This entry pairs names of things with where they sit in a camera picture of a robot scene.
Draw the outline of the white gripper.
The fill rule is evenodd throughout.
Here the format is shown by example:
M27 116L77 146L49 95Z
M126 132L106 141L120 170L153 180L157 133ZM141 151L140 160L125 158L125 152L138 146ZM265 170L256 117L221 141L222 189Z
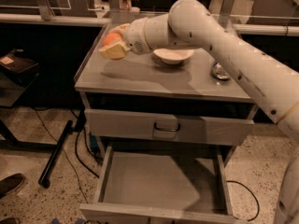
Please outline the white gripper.
M130 50L135 54L145 54L156 49L197 49L196 45L183 41L172 31L167 14L124 23L110 32L124 35L126 43L117 38L98 50L105 59L110 60L123 59Z

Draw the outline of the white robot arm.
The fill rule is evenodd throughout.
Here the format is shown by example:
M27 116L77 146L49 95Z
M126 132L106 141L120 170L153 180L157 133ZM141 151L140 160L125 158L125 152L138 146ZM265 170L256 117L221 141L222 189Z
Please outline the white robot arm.
M229 33L196 0L178 0L167 14L111 29L99 52L119 60L130 51L207 51L254 103L295 143L299 143L299 73Z

